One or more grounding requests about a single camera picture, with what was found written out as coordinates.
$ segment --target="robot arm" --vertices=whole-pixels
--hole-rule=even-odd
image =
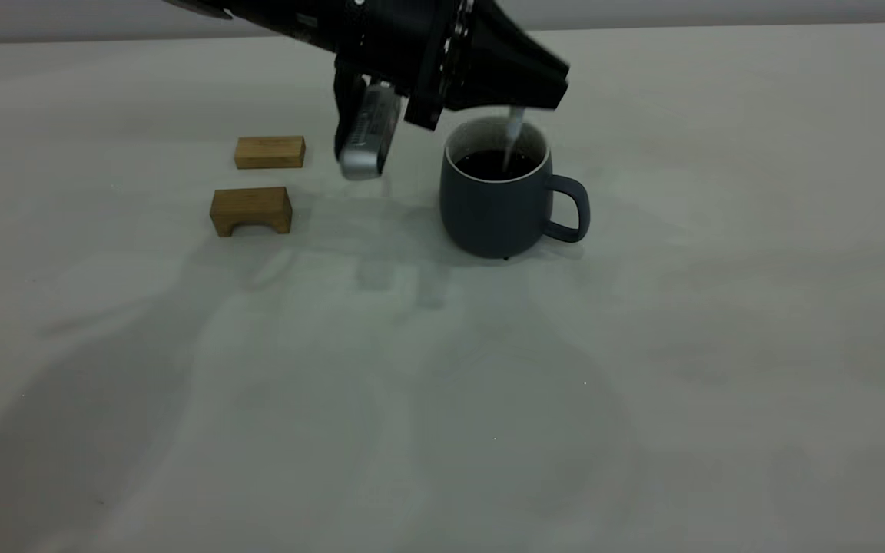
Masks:
[[[404,118],[435,130],[443,109],[556,109],[569,66],[517,28],[494,0],[166,0],[245,18],[336,53],[335,154],[352,180],[383,170]]]

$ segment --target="wooden bridge block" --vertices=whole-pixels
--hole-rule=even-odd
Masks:
[[[239,169],[302,167],[305,158],[304,137],[242,137],[234,151]]]
[[[231,236],[239,224],[264,224],[279,234],[292,231],[292,203],[284,187],[218,190],[210,207],[217,235]]]

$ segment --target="table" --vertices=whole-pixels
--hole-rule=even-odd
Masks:
[[[885,25],[537,38],[594,220],[509,262],[436,214],[494,109],[347,183],[330,54],[0,45],[0,553],[885,551]]]

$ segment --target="wall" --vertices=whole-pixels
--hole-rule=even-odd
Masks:
[[[502,0],[528,28],[885,21],[885,0]],[[159,0],[0,0],[0,41],[259,34]]]

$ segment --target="dark gray mug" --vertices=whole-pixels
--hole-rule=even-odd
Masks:
[[[446,232],[460,248],[473,255],[502,259],[520,255],[543,235],[563,242],[579,242],[589,230],[589,195],[579,182],[552,174],[552,152],[541,131],[525,123],[515,149],[538,167],[506,181],[482,180],[456,165],[479,151],[503,150],[507,119],[477,119],[456,129],[446,142],[442,163],[439,207]],[[575,200],[579,228],[551,221],[555,192]]]

